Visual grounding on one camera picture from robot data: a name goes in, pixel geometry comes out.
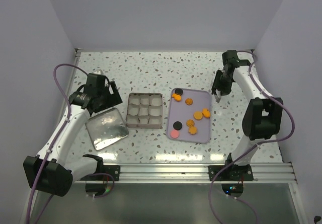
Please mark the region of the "metal tongs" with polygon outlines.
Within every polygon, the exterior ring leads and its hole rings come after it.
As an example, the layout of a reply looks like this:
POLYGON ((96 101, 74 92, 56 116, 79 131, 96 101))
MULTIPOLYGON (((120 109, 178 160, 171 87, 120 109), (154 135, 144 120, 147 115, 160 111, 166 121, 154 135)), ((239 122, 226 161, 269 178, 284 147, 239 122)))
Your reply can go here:
POLYGON ((214 96, 215 96, 216 102, 219 103, 221 101, 221 91, 219 91, 218 89, 216 89, 214 91, 214 96))

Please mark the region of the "orange swirl cookie top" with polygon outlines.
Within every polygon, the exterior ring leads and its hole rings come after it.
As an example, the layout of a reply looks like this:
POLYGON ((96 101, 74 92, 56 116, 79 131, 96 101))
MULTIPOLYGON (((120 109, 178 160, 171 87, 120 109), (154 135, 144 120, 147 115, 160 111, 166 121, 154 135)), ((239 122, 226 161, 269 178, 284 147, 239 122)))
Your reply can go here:
POLYGON ((193 104, 193 99, 191 99, 191 98, 187 98, 187 99, 185 100, 185 103, 186 103, 186 105, 190 106, 190 105, 192 105, 192 104, 193 104))

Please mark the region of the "black sandwich cookie top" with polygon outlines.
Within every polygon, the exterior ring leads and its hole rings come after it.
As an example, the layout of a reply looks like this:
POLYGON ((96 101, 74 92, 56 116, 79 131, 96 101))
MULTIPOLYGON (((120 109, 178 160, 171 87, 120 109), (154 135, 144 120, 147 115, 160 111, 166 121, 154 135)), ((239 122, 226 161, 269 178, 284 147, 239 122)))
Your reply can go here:
POLYGON ((175 89, 175 94, 177 94, 177 95, 182 95, 183 94, 183 90, 182 89, 179 89, 179 88, 176 88, 175 89))

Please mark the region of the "lilac plastic tray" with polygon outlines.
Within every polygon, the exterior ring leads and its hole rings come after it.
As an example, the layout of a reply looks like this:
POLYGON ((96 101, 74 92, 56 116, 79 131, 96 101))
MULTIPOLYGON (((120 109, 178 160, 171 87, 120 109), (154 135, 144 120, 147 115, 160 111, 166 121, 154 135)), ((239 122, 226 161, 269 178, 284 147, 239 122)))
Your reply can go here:
POLYGON ((166 135, 171 140, 180 140, 194 143, 208 143, 211 137, 211 120, 210 118, 203 117, 201 120, 196 120, 193 114, 196 111, 202 112, 203 109, 211 110, 212 98, 210 93, 203 90, 192 90, 180 88, 183 90, 182 100, 176 102, 172 98, 172 94, 175 94, 174 88, 171 91, 171 100, 169 103, 169 113, 166 127, 166 135), (185 103, 187 98, 193 99, 193 104, 188 106, 185 103), (195 122, 198 132, 195 135, 189 133, 189 127, 186 125, 187 120, 192 119, 195 122), (180 121, 183 125, 179 130, 180 136, 176 139, 170 137, 170 132, 174 130, 173 123, 180 121))

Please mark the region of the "orange flower cookie top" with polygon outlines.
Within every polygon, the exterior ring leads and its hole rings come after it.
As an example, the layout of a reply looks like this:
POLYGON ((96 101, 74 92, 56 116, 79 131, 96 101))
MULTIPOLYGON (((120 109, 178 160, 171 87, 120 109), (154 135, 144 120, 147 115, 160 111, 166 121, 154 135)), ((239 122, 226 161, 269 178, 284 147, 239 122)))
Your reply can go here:
POLYGON ((176 101, 176 102, 180 102, 182 100, 182 96, 178 95, 178 94, 172 94, 172 98, 176 101))

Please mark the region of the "black round cookie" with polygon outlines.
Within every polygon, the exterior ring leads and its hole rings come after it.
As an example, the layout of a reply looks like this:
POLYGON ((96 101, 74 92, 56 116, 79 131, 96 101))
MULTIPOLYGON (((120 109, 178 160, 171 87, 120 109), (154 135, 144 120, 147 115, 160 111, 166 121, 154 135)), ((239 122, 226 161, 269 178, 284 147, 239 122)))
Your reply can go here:
POLYGON ((179 130, 182 129, 182 127, 183 127, 183 125, 182 125, 182 123, 180 121, 176 121, 176 122, 173 123, 174 130, 179 131, 179 130))

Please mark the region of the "pink round cookie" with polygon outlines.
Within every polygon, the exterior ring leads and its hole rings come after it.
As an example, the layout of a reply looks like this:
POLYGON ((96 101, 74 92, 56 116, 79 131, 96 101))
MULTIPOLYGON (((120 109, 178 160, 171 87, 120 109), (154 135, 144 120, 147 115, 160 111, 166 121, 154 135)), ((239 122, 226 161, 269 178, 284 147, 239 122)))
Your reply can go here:
POLYGON ((170 132, 170 137, 171 138, 174 138, 174 139, 176 139, 176 138, 178 138, 180 136, 180 133, 179 133, 179 131, 178 130, 172 130, 171 132, 170 132))

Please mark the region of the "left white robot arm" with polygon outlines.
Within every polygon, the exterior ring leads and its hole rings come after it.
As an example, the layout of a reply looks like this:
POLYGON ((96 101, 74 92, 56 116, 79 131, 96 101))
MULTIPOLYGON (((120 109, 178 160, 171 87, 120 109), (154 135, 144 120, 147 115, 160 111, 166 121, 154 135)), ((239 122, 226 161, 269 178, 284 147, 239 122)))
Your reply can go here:
POLYGON ((23 162, 31 190, 63 197, 73 182, 85 176, 101 179, 105 173, 102 157, 85 154, 80 162, 68 166, 67 155, 92 114, 115 108, 122 102, 114 81, 102 74, 88 74, 86 83, 69 96, 65 113, 45 146, 23 162))

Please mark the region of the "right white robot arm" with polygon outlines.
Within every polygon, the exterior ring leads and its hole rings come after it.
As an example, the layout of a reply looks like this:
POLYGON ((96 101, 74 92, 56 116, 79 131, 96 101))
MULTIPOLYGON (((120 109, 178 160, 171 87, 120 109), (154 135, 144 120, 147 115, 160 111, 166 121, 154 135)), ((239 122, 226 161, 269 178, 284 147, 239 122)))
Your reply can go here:
POLYGON ((236 83, 248 101, 242 120, 243 136, 225 162, 224 174, 230 180, 237 179, 242 174, 242 168, 248 166, 258 143, 271 140, 280 130, 283 101, 267 93, 261 83, 249 70, 251 63, 240 59, 236 50, 228 50, 222 54, 223 69, 218 70, 211 88, 216 102, 221 97, 231 93, 232 85, 236 83))

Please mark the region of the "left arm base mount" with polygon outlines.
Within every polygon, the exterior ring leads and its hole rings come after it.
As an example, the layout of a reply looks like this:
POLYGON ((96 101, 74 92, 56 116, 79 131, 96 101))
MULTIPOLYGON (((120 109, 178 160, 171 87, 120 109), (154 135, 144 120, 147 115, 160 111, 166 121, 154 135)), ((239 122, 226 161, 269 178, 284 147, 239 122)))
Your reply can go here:
POLYGON ((104 166, 98 173, 83 177, 86 194, 93 199, 107 196, 114 189, 115 182, 119 181, 119 175, 119 166, 104 166))

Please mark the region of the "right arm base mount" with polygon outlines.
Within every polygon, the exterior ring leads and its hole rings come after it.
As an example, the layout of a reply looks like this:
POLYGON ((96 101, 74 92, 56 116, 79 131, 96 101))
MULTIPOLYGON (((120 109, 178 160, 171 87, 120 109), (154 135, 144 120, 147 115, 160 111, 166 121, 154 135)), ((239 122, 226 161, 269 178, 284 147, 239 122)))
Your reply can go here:
POLYGON ((244 192, 244 182, 253 180, 253 171, 250 165, 233 165, 220 173, 215 181, 226 181, 227 184, 221 184, 222 191, 227 195, 240 197, 244 192))

